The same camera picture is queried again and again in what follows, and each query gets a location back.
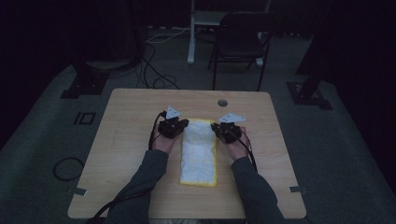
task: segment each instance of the dark gray sleeve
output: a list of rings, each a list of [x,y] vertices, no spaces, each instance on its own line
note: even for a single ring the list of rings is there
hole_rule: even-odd
[[[157,182],[166,173],[167,163],[168,154],[165,152],[160,150],[147,151],[139,169],[115,199],[153,190]],[[105,223],[149,223],[150,196],[151,194],[147,193],[143,196],[116,204],[108,212]]]
[[[247,223],[285,223],[285,218],[277,207],[274,191],[253,169],[250,159],[248,157],[238,159],[231,168]]]

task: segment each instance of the dark gray floor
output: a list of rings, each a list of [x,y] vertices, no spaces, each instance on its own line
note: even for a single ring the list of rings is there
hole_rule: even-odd
[[[307,217],[312,223],[396,223],[396,199],[379,173],[359,131],[337,96],[336,89],[321,83],[320,90],[333,110],[294,105],[286,81],[304,81],[295,71],[310,41],[274,39],[262,91],[271,94],[291,162],[301,187]],[[195,64],[187,64],[188,38],[155,44],[152,64],[163,75],[177,79],[183,90],[210,90],[212,72],[206,70],[212,45],[197,42]],[[152,49],[147,48],[146,59]],[[96,63],[104,67],[105,63]],[[260,69],[242,64],[219,68],[218,90],[254,91]],[[62,182],[52,175],[57,161],[89,155],[110,93],[115,88],[145,88],[134,72],[113,73],[100,96],[61,100],[75,72],[67,67],[35,104],[29,116],[0,151],[0,223],[84,223],[71,219],[67,209],[70,189],[78,181]],[[151,84],[156,77],[147,71]],[[79,112],[96,112],[92,125],[75,125]],[[61,175],[81,171],[66,162]],[[306,219],[288,223],[309,223]]]

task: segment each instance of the person's left hand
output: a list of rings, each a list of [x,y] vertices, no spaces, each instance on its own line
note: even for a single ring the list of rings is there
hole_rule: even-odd
[[[154,140],[152,143],[152,149],[158,149],[166,152],[168,155],[171,154],[173,146],[176,140],[180,137],[180,134],[175,138],[166,138],[158,132],[158,125],[155,128]]]

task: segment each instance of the chair backrest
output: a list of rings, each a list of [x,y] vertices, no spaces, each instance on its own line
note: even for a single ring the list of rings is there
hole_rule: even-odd
[[[282,17],[275,12],[235,11],[227,13],[220,21],[219,28],[229,28],[247,33],[266,32],[273,35],[279,30]]]

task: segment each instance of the folded towel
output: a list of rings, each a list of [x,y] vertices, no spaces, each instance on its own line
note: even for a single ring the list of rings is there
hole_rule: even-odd
[[[180,184],[215,187],[216,135],[209,119],[189,119],[183,132]]]

